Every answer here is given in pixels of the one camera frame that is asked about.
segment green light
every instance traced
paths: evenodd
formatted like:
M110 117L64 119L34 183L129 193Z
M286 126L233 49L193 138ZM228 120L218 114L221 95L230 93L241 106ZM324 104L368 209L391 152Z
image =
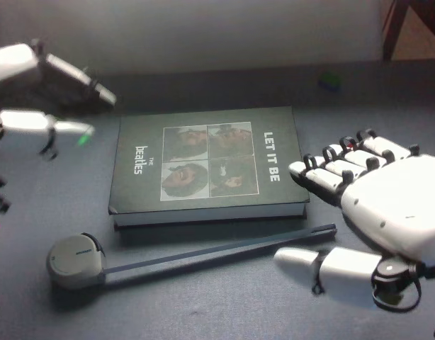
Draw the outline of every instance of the green light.
M82 135L79 140L77 141L77 144L81 147L85 143L87 143L90 140L90 135Z

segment white wall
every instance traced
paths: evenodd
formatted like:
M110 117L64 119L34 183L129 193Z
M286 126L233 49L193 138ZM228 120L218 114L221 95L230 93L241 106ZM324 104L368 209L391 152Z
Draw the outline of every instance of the white wall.
M0 45L34 37L106 74L381 56L378 0L0 0Z

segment black book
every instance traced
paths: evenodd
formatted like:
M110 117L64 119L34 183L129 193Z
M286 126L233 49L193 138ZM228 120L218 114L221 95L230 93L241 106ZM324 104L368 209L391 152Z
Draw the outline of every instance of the black book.
M302 215L297 160L289 107L124 117L109 213L119 227Z

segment table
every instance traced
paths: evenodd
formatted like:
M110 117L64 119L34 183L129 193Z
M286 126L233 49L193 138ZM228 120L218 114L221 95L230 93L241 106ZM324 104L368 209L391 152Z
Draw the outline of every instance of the table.
M324 70L342 78L339 93L317 87ZM401 145L435 154L435 61L356 63L244 72L102 78L120 96L114 113L84 117L96 136L83 149L44 163L6 155L1 191L13 203L0 217L0 340L7 339L431 339L435 280L406 315L313 297L286 278L270 254L164 266L81 292L52 288L45 257L52 244L90 232L110 266L247 237L334 222L336 245L367 251L340 211L311 196L306 220L216 222L115 232L107 213L118 115L294 105L303 152L319 153L343 135L372 127Z

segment photo on book cover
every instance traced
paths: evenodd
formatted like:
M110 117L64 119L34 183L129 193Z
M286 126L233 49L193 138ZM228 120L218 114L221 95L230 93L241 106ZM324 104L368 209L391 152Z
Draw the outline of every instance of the photo on book cover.
M210 196L259 193L254 157L210 159Z
M210 197L208 160L162 164L161 200Z
M192 161L207 158L207 125L164 128L163 162Z
M251 123L230 123L208 126L209 158L254 155Z

